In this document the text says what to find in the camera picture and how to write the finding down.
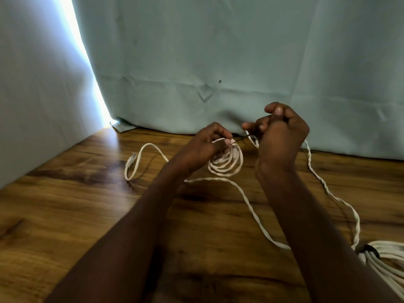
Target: wooden floor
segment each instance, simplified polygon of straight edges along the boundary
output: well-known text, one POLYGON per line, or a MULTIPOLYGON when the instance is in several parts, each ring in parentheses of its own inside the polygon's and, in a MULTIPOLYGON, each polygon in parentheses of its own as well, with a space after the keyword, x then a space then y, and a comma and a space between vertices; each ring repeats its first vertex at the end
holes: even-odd
MULTIPOLYGON (((136 179, 124 165, 155 143, 168 158, 190 137, 136 129, 103 129, 0 191, 0 302, 41 302, 73 264, 119 220, 164 164, 145 149, 136 179)), ((285 242, 254 178, 256 149, 241 141, 245 164, 232 178, 263 225, 285 242)), ((296 166, 338 228, 352 241, 353 216, 326 196, 309 172, 306 153, 296 166)), ((331 191, 361 217, 361 240, 404 242, 404 163, 314 153, 312 166, 331 191)), ((205 168, 195 177, 209 173, 205 168)), ((155 249, 147 302, 309 302, 290 251, 261 233, 240 193, 228 183, 180 188, 155 249)))

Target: wooden table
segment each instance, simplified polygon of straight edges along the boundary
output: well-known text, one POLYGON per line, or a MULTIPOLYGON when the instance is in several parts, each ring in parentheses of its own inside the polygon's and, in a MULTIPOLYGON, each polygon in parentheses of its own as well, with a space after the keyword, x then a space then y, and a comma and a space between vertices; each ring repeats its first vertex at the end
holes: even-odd
MULTIPOLYGON (((123 170, 132 152, 155 143, 168 158, 189 136, 103 129, 0 191, 0 302, 41 302, 73 264, 136 202, 164 164, 145 149, 131 183, 123 170)), ((263 225, 286 242, 254 177, 256 149, 239 142, 244 166, 232 178, 263 225)), ((347 240, 354 219, 326 196, 307 168, 300 177, 347 240)), ((312 166, 331 191, 361 217, 361 240, 404 242, 404 163, 314 153, 312 166)), ((194 177, 208 176, 206 168, 194 177)), ((290 251, 262 234, 237 189, 228 183, 184 185, 161 233, 145 288, 146 302, 309 302, 290 251)))

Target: person's right arm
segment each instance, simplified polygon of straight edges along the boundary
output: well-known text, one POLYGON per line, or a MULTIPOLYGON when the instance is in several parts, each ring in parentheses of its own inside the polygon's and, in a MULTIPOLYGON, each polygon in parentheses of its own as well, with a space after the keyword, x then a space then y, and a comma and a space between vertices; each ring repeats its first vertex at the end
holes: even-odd
POLYGON ((314 302, 398 302, 374 272, 366 268, 331 218, 297 175, 294 164, 309 133, 307 124, 277 102, 271 113, 243 128, 261 133, 256 177, 278 218, 314 302))

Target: curtain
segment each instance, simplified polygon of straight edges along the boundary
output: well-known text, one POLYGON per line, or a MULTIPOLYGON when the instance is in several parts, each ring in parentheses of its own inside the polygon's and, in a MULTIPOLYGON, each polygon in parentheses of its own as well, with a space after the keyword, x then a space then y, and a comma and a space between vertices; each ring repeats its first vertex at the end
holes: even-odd
POLYGON ((58 0, 0 0, 0 64, 2 187, 106 123, 58 0))
POLYGON ((113 118, 232 132, 279 101, 313 149, 404 159, 404 0, 73 0, 113 118))

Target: white cable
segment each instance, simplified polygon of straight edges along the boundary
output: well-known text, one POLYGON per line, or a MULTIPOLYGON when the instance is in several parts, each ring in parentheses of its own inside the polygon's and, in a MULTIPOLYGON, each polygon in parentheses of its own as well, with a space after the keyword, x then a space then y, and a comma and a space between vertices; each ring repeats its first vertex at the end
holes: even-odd
MULTIPOLYGON (((257 139, 255 139, 255 141, 253 141, 251 136, 249 136, 248 138, 256 148, 259 147, 259 143, 258 143, 257 139)), ((254 212, 253 207, 251 206, 248 198, 246 197, 246 195, 245 195, 244 191, 241 189, 241 187, 239 185, 237 185, 235 182, 233 182, 227 178, 224 178, 224 177, 231 177, 231 176, 237 174, 240 171, 240 169, 243 165, 243 162, 244 162, 243 153, 242 153, 240 147, 235 143, 235 141, 233 139, 231 140, 231 142, 232 143, 231 143, 230 148, 222 155, 222 157, 212 160, 208 164, 208 170, 211 173, 213 173, 217 176, 220 176, 220 177, 195 178, 192 180, 184 180, 184 182, 193 183, 193 182, 197 182, 197 181, 223 181, 223 182, 228 182, 228 183, 232 184, 241 193, 245 203, 247 204, 250 212, 252 213, 255 221, 258 223, 258 225, 259 225, 261 231, 264 233, 265 237, 268 240, 270 240, 270 242, 272 242, 273 244, 278 246, 279 248, 290 250, 290 247, 288 245, 282 244, 280 242, 273 240, 272 237, 268 234, 267 230, 262 226, 259 217, 254 212), (235 167, 237 162, 239 162, 239 165, 235 169, 235 171, 228 173, 235 167)), ((360 235, 359 215, 351 204, 345 202, 341 198, 337 198, 336 196, 334 196, 330 192, 330 189, 328 188, 326 182, 314 171, 314 169, 311 167, 311 151, 310 151, 309 144, 308 144, 307 140, 305 140, 304 142, 307 147, 307 152, 308 152, 307 165, 308 165, 310 171, 323 184, 326 193, 331 198, 333 198, 334 200, 336 200, 338 202, 345 204, 347 207, 349 207, 351 209, 351 211, 353 213, 353 216, 356 221, 356 225, 355 225, 355 236, 353 238, 353 244, 351 247, 353 250, 355 250, 356 246, 359 243, 359 235, 360 235)), ((165 159, 166 162, 169 161, 168 158, 161 152, 161 150, 156 145, 154 145, 152 143, 146 143, 140 149, 139 154, 133 153, 133 155, 126 162, 125 179, 127 181, 130 181, 134 177, 134 175, 139 167, 139 162, 140 162, 142 151, 148 145, 153 146, 163 156, 163 158, 165 159), (128 178, 128 169, 134 163, 134 161, 136 161, 136 164, 134 166, 132 175, 128 178)), ((400 266, 402 266, 404 268, 404 244, 399 243, 399 242, 378 240, 378 241, 370 242, 369 245, 377 250, 377 252, 380 255, 380 258, 390 259, 391 261, 397 262, 400 266)), ((404 272, 397 270, 395 268, 392 268, 391 266, 383 263, 382 261, 377 259, 377 257, 374 255, 373 252, 364 251, 363 253, 360 253, 358 256, 364 264, 367 264, 372 270, 374 270, 376 272, 376 274, 379 275, 390 286, 390 288, 396 293, 396 295, 399 298, 401 298, 401 300, 404 301, 404 289, 402 287, 402 285, 404 285, 404 272)))

